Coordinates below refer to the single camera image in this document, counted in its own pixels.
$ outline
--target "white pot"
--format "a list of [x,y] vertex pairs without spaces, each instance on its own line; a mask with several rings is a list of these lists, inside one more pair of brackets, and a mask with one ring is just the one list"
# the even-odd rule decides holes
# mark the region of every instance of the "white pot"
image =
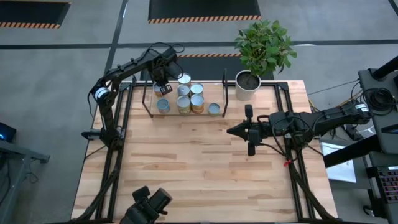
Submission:
[[258,77],[259,79],[259,86],[257,86],[256,89],[254,90],[245,90],[244,88],[242,88],[241,86],[239,86],[238,84],[238,76],[244,72],[250,72],[250,70],[243,70],[240,71],[236,76],[235,76],[235,95],[237,97],[238,100],[241,101],[246,101],[246,100],[250,100],[252,95],[260,88],[261,86],[261,79]]

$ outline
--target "potted plant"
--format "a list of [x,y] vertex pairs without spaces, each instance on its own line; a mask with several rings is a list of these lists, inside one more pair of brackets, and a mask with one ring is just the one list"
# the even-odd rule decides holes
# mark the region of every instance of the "potted plant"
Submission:
[[236,75],[237,99],[250,100],[260,87],[261,76],[272,75],[277,68],[282,72],[285,65],[290,68],[288,55],[296,58],[297,53],[290,47],[292,42],[286,33],[287,29],[281,27],[279,21],[272,25],[269,21],[257,21],[248,29],[239,30],[236,48],[247,70]]

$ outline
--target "food can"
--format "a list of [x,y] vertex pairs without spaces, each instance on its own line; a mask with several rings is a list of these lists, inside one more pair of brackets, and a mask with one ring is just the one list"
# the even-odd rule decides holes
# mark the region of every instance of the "food can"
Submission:
[[217,116],[220,114],[220,106],[217,103],[210,103],[208,111],[210,116]]
[[154,88],[154,92],[155,92],[156,96],[158,96],[158,97],[163,96],[162,92],[160,91],[160,86],[158,86],[157,83],[154,83],[153,88]]
[[203,96],[203,89],[204,87],[201,83],[194,83],[191,86],[191,95],[198,94]]
[[190,89],[186,85],[179,85],[178,86],[178,96],[189,96]]
[[203,96],[198,94],[192,95],[191,97],[192,112],[196,114],[202,113],[203,110],[205,109],[204,105],[205,105],[205,99],[203,98]]
[[156,103],[157,109],[162,114],[167,114],[170,111],[169,101],[165,98],[161,98]]
[[179,84],[181,85],[186,85],[186,86],[191,86],[191,76],[188,73],[183,73],[182,75],[179,74],[178,77],[181,77],[178,79]]
[[180,96],[177,99],[178,112],[182,115],[191,113],[191,101],[187,96]]

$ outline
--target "black floor mat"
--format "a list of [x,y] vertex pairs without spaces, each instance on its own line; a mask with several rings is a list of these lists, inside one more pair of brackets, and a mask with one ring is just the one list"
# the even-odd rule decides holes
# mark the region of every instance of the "black floor mat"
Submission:
[[0,1],[0,27],[58,29],[69,2]]
[[148,22],[212,22],[261,19],[257,0],[150,0]]
[[[239,54],[187,54],[180,55],[177,63],[191,75],[192,80],[221,80],[224,68],[226,79],[235,80],[236,74],[244,70]],[[274,80],[274,76],[261,77],[262,80]]]

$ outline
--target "plant pot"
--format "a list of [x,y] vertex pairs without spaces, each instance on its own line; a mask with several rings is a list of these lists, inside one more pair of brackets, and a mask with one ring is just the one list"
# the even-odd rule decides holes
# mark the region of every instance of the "plant pot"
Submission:
[[261,85],[261,79],[259,77],[257,77],[258,78],[258,86],[253,88],[252,90],[245,89],[243,83],[238,82],[238,77],[240,75],[246,75],[247,73],[250,73],[250,70],[240,71],[235,77],[235,87],[236,87],[235,95],[236,95],[237,99],[241,100],[241,101],[250,100],[252,95],[260,88],[260,85]]

